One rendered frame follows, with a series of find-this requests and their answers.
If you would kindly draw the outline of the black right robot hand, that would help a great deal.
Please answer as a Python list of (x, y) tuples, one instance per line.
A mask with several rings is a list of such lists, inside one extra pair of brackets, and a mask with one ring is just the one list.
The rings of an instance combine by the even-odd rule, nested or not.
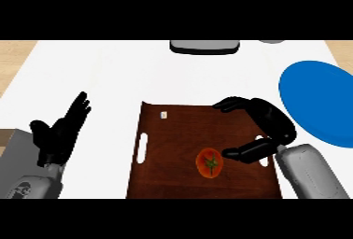
[(225, 148), (221, 157), (242, 163), (252, 163), (277, 153), (279, 146), (290, 144), (296, 138), (296, 130), (290, 119), (282, 111), (262, 99), (245, 99), (237, 96), (224, 98), (212, 105), (221, 113), (243, 109), (253, 123), (267, 135), (237, 148)]

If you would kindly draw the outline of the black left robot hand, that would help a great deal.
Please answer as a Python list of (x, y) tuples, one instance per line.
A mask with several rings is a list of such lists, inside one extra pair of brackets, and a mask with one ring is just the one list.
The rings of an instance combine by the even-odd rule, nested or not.
[(72, 101), (64, 117), (57, 119), (53, 126), (38, 119), (30, 122), (32, 143), (39, 149), (36, 161), (39, 167), (50, 163), (63, 165), (69, 160), (90, 111), (87, 93), (81, 92)]

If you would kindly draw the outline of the blue plate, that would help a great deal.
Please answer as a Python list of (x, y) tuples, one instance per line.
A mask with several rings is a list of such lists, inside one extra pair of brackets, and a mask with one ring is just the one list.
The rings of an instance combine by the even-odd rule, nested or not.
[(292, 63), (280, 74), (279, 92), (302, 129), (324, 143), (353, 148), (353, 75), (330, 63)]

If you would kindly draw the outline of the red tomato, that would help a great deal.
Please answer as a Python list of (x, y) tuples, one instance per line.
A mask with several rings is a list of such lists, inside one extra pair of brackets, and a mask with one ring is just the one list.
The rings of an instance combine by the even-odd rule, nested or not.
[(215, 178), (222, 168), (222, 158), (212, 148), (203, 148), (196, 156), (196, 168), (205, 178)]

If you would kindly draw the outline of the dark brown wooden tray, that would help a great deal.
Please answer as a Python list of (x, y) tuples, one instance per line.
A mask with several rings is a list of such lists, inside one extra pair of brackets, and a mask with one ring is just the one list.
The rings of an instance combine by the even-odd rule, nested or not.
[(246, 112), (222, 113), (206, 105), (140, 106), (137, 135), (147, 136), (144, 161), (131, 163), (129, 199), (279, 199), (274, 164), (218, 160), (218, 175), (197, 171), (197, 158), (218, 159), (264, 135)]

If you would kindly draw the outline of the grey and black appliance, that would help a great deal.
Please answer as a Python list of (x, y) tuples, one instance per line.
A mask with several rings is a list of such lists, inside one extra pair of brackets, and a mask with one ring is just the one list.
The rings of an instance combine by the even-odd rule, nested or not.
[(225, 55), (239, 50), (237, 40), (171, 40), (169, 50), (180, 54)]

